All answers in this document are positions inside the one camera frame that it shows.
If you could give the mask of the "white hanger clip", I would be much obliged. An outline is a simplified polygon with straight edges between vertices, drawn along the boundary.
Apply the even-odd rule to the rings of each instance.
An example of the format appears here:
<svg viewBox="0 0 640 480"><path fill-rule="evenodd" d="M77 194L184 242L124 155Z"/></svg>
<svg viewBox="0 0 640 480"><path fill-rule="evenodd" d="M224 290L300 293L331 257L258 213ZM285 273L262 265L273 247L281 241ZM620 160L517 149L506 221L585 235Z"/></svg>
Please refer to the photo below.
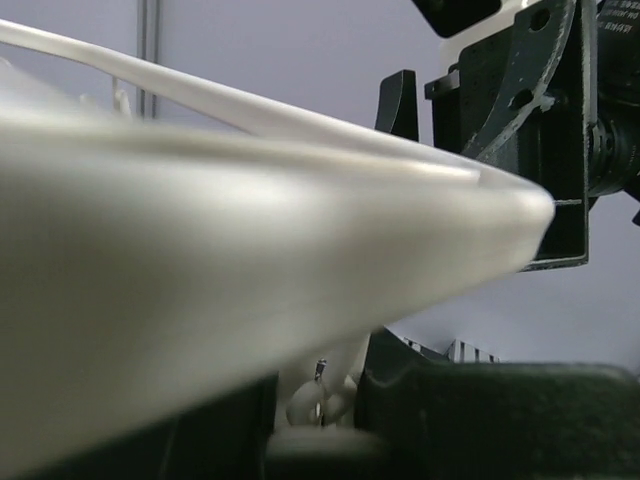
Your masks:
<svg viewBox="0 0 640 480"><path fill-rule="evenodd" d="M370 336L356 337L320 357L313 377L302 383L285 406L290 426L339 424L354 408Z"/></svg>

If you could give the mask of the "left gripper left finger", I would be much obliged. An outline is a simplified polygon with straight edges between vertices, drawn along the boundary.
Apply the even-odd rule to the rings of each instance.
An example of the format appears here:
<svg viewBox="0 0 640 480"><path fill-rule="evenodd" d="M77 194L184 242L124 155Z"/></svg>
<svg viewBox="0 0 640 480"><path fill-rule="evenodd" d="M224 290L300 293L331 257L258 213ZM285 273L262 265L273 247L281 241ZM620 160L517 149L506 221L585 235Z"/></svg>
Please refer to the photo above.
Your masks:
<svg viewBox="0 0 640 480"><path fill-rule="evenodd" d="M278 377L29 475L31 479L262 479Z"/></svg>

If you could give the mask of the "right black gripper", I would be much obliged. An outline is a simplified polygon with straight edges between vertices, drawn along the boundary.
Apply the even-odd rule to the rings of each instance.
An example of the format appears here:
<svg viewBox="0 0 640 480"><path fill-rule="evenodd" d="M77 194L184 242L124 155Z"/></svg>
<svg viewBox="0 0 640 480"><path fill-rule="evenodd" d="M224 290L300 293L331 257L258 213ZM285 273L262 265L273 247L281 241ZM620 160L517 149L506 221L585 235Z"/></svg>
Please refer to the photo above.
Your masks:
<svg viewBox="0 0 640 480"><path fill-rule="evenodd" d="M553 197L534 270L585 264L597 199L639 194L639 5L523 1L479 25L426 84L438 148L517 174ZM416 72L379 86L377 131L419 141Z"/></svg>

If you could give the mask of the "white clip hanger frame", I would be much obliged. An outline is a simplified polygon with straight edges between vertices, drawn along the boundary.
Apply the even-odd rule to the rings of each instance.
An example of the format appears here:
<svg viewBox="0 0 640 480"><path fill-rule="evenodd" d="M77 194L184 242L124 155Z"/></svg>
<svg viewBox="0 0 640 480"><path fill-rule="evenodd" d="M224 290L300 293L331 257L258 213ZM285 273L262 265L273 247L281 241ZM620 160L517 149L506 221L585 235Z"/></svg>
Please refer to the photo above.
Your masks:
<svg viewBox="0 0 640 480"><path fill-rule="evenodd" d="M234 127L135 120L1 67L1 475L82 454L536 255L519 176L10 21Z"/></svg>

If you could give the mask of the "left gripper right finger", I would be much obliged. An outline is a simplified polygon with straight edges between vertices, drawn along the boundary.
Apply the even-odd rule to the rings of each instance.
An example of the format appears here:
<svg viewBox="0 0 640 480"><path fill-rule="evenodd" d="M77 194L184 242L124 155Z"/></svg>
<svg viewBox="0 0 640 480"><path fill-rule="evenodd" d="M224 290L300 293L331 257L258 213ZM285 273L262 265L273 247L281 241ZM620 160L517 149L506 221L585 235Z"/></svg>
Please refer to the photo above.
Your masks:
<svg viewBox="0 0 640 480"><path fill-rule="evenodd" d="M639 384L611 366L440 361L381 330L355 422L388 443L388 479L639 475Z"/></svg>

